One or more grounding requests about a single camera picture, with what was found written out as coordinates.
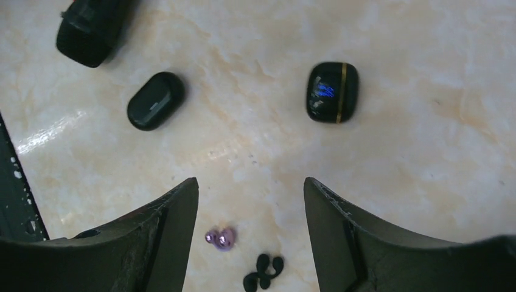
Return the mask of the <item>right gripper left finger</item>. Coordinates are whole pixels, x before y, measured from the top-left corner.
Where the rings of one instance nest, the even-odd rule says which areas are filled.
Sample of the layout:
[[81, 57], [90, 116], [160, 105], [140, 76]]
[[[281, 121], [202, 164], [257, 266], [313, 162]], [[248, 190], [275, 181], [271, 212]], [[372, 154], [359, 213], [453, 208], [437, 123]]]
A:
[[188, 178], [73, 238], [1, 240], [2, 291], [181, 291], [199, 201]]

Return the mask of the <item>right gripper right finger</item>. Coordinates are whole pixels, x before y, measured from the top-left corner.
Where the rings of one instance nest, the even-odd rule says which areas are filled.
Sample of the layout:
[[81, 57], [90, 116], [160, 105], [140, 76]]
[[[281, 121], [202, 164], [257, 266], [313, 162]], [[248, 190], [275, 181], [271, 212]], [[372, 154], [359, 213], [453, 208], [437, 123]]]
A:
[[455, 243], [385, 221], [315, 178], [305, 214], [321, 291], [514, 291], [515, 236]]

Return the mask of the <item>black earbud pair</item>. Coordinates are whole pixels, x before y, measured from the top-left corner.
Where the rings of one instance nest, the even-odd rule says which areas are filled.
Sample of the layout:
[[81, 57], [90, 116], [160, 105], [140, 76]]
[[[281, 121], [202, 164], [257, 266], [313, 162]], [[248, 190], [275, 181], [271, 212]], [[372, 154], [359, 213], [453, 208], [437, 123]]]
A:
[[284, 270], [284, 259], [276, 256], [271, 259], [268, 254], [260, 254], [256, 262], [256, 271], [243, 278], [243, 288], [246, 292], [256, 292], [269, 289], [271, 281], [277, 278]]

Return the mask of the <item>black oval case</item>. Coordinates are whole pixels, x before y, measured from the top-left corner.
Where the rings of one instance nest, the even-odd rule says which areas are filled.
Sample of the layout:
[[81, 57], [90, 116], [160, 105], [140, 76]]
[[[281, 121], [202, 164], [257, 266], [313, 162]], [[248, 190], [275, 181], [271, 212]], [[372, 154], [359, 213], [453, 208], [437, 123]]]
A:
[[127, 117], [141, 131], [159, 128], [185, 101], [186, 86], [172, 72], [153, 75], [129, 100]]

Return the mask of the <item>black glossy earbud charging case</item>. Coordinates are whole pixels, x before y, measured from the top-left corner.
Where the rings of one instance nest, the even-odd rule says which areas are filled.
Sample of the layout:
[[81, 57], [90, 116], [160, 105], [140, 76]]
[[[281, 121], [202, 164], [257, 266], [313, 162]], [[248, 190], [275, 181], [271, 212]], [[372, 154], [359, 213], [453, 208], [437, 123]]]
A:
[[349, 63], [322, 62], [311, 71], [306, 94], [306, 110], [311, 120], [323, 123], [348, 121], [358, 104], [360, 79]]

